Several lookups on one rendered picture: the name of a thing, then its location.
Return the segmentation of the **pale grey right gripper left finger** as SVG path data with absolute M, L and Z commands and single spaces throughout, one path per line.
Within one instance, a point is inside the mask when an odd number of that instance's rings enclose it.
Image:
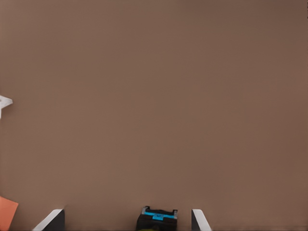
M 54 209 L 32 231 L 65 231 L 64 209 Z

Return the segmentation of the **pink storage box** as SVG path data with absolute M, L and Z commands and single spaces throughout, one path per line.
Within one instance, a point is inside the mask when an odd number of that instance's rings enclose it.
M 0 231 L 8 231 L 18 203 L 0 196 Z

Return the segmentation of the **black button base blue top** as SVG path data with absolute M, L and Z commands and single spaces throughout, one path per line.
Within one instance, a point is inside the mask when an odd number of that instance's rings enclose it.
M 177 209 L 165 211 L 145 206 L 137 219 L 136 231 L 177 231 L 177 226 Z

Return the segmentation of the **silver frame post foot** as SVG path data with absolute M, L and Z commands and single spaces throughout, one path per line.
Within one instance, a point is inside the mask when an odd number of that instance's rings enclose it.
M 2 109 L 13 104 L 13 100 L 0 95 L 0 119 L 2 115 Z

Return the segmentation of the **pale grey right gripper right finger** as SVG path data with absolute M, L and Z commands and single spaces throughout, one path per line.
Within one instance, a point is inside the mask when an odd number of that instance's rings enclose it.
M 201 209 L 192 209 L 191 211 L 191 229 L 192 231 L 212 231 L 203 211 Z

